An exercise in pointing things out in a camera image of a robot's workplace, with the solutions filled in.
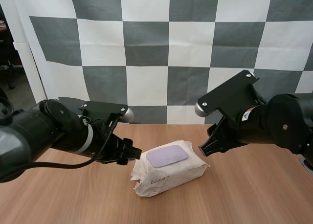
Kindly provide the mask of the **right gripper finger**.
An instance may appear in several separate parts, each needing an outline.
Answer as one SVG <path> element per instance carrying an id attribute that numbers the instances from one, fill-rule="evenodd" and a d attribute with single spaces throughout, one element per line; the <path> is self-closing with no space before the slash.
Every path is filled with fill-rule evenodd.
<path id="1" fill-rule="evenodd" d="M 204 144 L 199 146 L 201 153 L 208 157 L 214 153 L 225 153 L 231 149 L 229 142 L 225 139 L 210 137 Z"/>
<path id="2" fill-rule="evenodd" d="M 207 129 L 207 134 L 209 137 L 216 137 L 220 134 L 220 125 L 213 124 Z"/>

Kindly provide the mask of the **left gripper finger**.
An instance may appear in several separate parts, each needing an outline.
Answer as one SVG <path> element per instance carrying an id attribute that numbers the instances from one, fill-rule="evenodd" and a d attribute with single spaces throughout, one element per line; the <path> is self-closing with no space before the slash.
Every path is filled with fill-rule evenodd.
<path id="1" fill-rule="evenodd" d="M 125 154 L 141 154 L 142 153 L 142 150 L 140 148 L 134 147 L 133 140 L 131 140 L 129 138 L 124 138 L 123 139 L 122 151 Z"/>
<path id="2" fill-rule="evenodd" d="M 135 159 L 140 159 L 141 153 L 136 155 L 130 155 L 130 154 L 124 154 L 121 158 L 117 160 L 118 165 L 127 165 L 130 161 L 133 161 Z"/>

